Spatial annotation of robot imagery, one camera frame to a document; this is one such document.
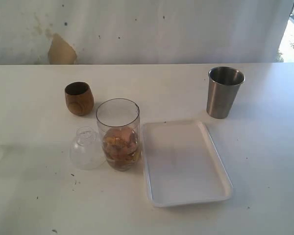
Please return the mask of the brown wooden blocks pile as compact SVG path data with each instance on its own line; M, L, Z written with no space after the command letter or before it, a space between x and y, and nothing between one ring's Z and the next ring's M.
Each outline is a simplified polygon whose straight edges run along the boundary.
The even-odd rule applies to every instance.
M126 171L137 163L140 156L138 134L130 127L111 128L102 139L102 149L113 169Z

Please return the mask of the clear plastic dome lid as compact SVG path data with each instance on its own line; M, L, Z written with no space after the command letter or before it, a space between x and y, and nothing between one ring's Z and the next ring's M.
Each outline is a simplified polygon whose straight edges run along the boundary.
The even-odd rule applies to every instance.
M90 126L80 127L71 143L69 157L76 168L83 170L102 165L105 157L98 133Z

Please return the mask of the round brown wooden cup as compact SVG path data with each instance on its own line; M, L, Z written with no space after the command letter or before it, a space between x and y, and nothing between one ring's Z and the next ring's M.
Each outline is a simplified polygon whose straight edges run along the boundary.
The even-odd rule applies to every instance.
M65 87L65 102L68 110L77 116L88 115L94 107L94 97L86 82L73 82Z

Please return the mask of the stainless steel tumbler cup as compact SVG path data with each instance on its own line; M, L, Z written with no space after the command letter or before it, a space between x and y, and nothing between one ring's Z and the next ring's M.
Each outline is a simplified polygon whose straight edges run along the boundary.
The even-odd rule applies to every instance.
M209 73L209 87L206 112L216 119L228 116L240 86L245 81L244 74L234 68L219 66Z

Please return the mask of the clear plastic jar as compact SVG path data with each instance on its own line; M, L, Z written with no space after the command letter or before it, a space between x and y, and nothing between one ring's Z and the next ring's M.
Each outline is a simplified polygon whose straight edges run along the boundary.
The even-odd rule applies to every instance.
M130 127L138 134L140 142L140 109L134 101L125 98L107 100L98 106L96 120L101 147L104 135L111 128Z

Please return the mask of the white rectangular plastic tray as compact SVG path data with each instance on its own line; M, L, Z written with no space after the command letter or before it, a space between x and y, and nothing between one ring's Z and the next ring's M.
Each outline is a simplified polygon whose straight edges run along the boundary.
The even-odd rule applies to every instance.
M147 195L158 208L225 201L233 186L206 125L198 120L145 123Z

